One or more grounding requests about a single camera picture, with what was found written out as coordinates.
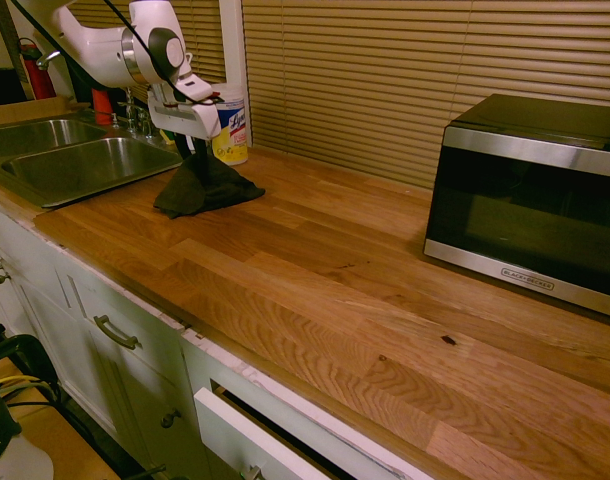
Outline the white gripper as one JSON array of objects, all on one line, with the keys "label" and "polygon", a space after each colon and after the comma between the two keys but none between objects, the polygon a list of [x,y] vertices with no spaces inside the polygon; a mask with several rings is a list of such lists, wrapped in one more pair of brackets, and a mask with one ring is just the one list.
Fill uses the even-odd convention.
[{"label": "white gripper", "polygon": [[213,139],[221,132],[216,105],[207,103],[166,106],[154,95],[149,95],[148,108],[156,128],[175,133],[174,142],[183,159],[192,155],[186,136],[194,137],[194,170],[198,178],[207,178],[208,149],[206,141],[202,139]]}]

